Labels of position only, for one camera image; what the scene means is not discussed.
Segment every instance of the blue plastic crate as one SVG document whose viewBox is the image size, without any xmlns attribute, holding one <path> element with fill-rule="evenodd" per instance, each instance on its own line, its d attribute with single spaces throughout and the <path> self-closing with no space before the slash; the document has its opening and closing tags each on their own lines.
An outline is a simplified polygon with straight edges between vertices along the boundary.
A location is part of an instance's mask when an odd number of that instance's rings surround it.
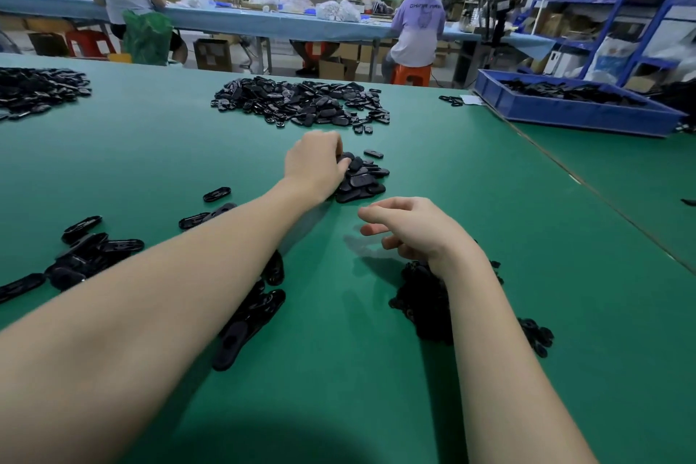
<svg viewBox="0 0 696 464">
<path fill-rule="evenodd" d="M 530 84 L 538 82 L 565 83 L 569 87 L 593 84 L 605 92 L 613 92 L 642 101 L 645 106 L 622 107 L 602 103 L 524 96 L 513 92 L 500 83 L 500 81 L 514 79 Z M 581 79 L 479 70 L 475 89 L 498 114 L 510 121 L 665 137 L 671 134 L 679 121 L 686 116 L 679 110 L 651 101 L 612 84 L 595 83 Z"/>
</svg>

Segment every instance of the red plastic stool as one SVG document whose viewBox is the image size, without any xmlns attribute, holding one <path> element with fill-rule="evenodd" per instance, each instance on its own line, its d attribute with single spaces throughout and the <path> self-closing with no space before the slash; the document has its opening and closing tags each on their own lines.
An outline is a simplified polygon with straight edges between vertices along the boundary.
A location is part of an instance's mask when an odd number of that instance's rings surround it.
<svg viewBox="0 0 696 464">
<path fill-rule="evenodd" d="M 319 59 L 322 58 L 322 55 L 324 55 L 324 52 L 326 52 L 326 43 L 322 43 L 321 55 L 314 54 L 314 43 L 305 43 L 305 51 L 307 52 L 307 55 L 309 55 L 310 59 L 312 59 L 313 61 L 319 61 Z M 307 68 L 306 64 L 307 63 L 302 61 L 302 67 Z"/>
<path fill-rule="evenodd" d="M 71 57 L 77 57 L 73 49 L 73 41 L 79 46 L 83 57 L 103 57 L 106 59 L 107 56 L 99 49 L 99 41 L 104 41 L 107 44 L 110 53 L 116 53 L 109 36 L 104 32 L 96 32 L 93 29 L 80 29 L 74 32 L 67 32 L 65 34 L 65 40 L 67 41 L 67 49 Z"/>
<path fill-rule="evenodd" d="M 429 87 L 431 69 L 431 64 L 417 68 L 397 64 L 392 74 L 391 84 L 406 84 L 406 80 L 411 78 L 414 87 Z"/>
</svg>

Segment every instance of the left hand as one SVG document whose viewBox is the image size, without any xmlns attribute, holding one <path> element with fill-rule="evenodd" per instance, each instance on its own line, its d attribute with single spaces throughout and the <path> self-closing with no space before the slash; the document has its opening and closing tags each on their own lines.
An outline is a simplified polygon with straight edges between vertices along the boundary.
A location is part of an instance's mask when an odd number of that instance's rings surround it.
<svg viewBox="0 0 696 464">
<path fill-rule="evenodd" d="M 306 194 L 310 207 L 321 204 L 344 178 L 350 159 L 336 163 L 343 152 L 341 136 L 313 130 L 300 139 L 285 156 L 285 181 Z"/>
</svg>

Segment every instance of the hand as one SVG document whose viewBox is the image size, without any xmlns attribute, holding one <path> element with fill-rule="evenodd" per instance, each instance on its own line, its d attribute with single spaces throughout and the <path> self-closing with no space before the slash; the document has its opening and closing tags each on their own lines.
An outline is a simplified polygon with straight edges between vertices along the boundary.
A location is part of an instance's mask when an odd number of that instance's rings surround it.
<svg viewBox="0 0 696 464">
<path fill-rule="evenodd" d="M 341 136 L 320 130 L 305 134 L 287 152 L 285 181 L 306 196 L 309 208 L 326 200 L 344 178 L 350 159 L 336 163 L 336 156 L 342 152 Z"/>
<path fill-rule="evenodd" d="M 471 249 L 480 251 L 474 239 L 427 198 L 395 196 L 360 208 L 358 216 L 367 222 L 360 229 L 362 235 L 391 231 L 392 235 L 382 239 L 384 249 L 398 249 L 404 258 L 428 261 L 439 277 L 458 255 Z"/>
</svg>

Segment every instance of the green table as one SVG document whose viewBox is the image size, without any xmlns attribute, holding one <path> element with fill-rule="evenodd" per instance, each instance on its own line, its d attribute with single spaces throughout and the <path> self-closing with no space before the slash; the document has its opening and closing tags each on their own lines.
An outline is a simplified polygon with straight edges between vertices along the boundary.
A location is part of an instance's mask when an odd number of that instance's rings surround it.
<svg viewBox="0 0 696 464">
<path fill-rule="evenodd" d="M 515 124 L 696 273 L 696 137 L 664 139 Z"/>
<path fill-rule="evenodd" d="M 94 88 L 0 125 L 0 282 L 43 271 L 61 231 L 87 215 L 153 245 L 203 211 L 207 191 L 251 200 L 306 132 L 211 109 L 229 73 L 0 61 L 76 68 Z M 457 91 L 380 88 L 392 124 L 343 130 L 346 150 L 383 152 L 388 195 L 429 196 L 502 262 L 517 315 L 557 336 L 544 369 L 600 460 L 693 462 L 695 278 L 486 108 L 437 99 Z M 452 349 L 421 344 L 388 307 L 402 262 L 360 237 L 360 205 L 327 204 L 298 224 L 281 248 L 283 308 L 230 371 L 208 369 L 212 349 L 201 355 L 127 461 L 462 461 Z M 3 304 L 0 326 L 56 294 L 46 284 Z"/>
</svg>

